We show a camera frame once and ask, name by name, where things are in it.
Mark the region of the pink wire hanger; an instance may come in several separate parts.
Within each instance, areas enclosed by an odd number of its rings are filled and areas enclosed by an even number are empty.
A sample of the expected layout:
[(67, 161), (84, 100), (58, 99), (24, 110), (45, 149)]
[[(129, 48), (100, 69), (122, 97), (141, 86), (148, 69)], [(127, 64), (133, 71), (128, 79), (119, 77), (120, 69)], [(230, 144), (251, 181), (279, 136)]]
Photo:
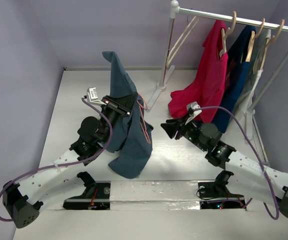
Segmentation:
[(148, 130), (147, 130), (147, 125), (146, 125), (146, 122), (144, 120), (144, 111), (146, 111), (148, 109), (148, 106), (147, 106), (147, 103), (146, 103), (144, 97), (141, 94), (138, 94), (138, 95), (140, 96), (141, 100), (143, 101), (143, 103), (140, 103), (140, 101), (137, 100), (137, 103), (139, 106), (140, 117), (141, 117), (140, 126), (141, 126), (141, 129), (143, 131), (146, 142), (148, 144), (151, 144), (151, 140), (150, 140)]

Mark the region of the teal blue t-shirt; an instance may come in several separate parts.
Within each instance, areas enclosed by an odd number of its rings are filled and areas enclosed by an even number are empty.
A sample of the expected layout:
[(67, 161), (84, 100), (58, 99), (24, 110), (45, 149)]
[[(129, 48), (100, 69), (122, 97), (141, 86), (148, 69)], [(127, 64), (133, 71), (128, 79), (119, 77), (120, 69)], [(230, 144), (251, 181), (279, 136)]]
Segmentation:
[[(104, 51), (102, 55), (111, 63), (110, 96), (118, 98), (137, 92), (135, 83), (124, 69), (117, 53)], [(140, 96), (137, 97), (137, 100), (141, 104), (143, 103)], [(153, 126), (145, 121), (151, 140), (151, 144), (148, 144), (140, 121), (139, 106), (136, 101), (131, 114), (117, 121), (113, 129), (112, 140), (106, 149), (110, 153), (119, 152), (119, 156), (112, 160), (108, 166), (112, 171), (127, 179), (137, 178), (141, 174), (153, 149)]]

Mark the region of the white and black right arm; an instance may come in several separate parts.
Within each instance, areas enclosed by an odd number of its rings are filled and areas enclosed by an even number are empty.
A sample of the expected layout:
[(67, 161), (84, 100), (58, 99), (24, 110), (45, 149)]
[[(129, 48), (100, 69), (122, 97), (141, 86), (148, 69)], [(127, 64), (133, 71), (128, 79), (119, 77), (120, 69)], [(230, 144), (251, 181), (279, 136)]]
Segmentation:
[(206, 160), (222, 168), (223, 179), (214, 183), (219, 196), (228, 193), (250, 196), (268, 205), (278, 207), (288, 218), (288, 173), (260, 165), (234, 147), (221, 140), (222, 134), (212, 123), (200, 126), (184, 118), (178, 120), (175, 138), (186, 138), (199, 149), (206, 151)]

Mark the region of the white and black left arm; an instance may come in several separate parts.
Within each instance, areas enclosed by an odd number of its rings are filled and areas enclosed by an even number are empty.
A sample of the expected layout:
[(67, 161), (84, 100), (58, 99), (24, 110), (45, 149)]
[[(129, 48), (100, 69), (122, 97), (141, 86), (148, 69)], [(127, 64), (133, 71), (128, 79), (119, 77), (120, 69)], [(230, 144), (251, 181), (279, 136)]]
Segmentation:
[(137, 92), (98, 99), (88, 93), (82, 101), (99, 113), (88, 116), (77, 130), (78, 138), (52, 165), (9, 181), (2, 204), (16, 228), (33, 223), (48, 205), (65, 199), (70, 185), (78, 185), (83, 199), (97, 195), (97, 184), (86, 167), (104, 151), (119, 152), (109, 168), (121, 177), (139, 177), (152, 154), (152, 126), (144, 121), (143, 100)]

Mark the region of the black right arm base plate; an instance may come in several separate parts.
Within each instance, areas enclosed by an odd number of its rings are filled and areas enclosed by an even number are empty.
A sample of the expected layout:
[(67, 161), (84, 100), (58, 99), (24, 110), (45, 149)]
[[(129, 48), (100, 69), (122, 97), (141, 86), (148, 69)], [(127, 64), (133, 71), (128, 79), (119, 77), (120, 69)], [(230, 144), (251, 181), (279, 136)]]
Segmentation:
[(200, 199), (201, 210), (242, 209), (246, 205), (242, 195), (232, 194), (227, 189), (232, 172), (223, 170), (214, 181), (198, 183), (196, 196)]

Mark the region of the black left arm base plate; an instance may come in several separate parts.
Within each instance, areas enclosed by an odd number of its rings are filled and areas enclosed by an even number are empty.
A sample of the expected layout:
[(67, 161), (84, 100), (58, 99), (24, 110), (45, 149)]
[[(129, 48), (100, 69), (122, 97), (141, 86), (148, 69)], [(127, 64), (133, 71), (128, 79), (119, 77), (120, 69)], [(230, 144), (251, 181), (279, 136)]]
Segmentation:
[(83, 181), (84, 191), (66, 199), (65, 210), (110, 210), (111, 182), (96, 182), (86, 171), (79, 172), (77, 178)]

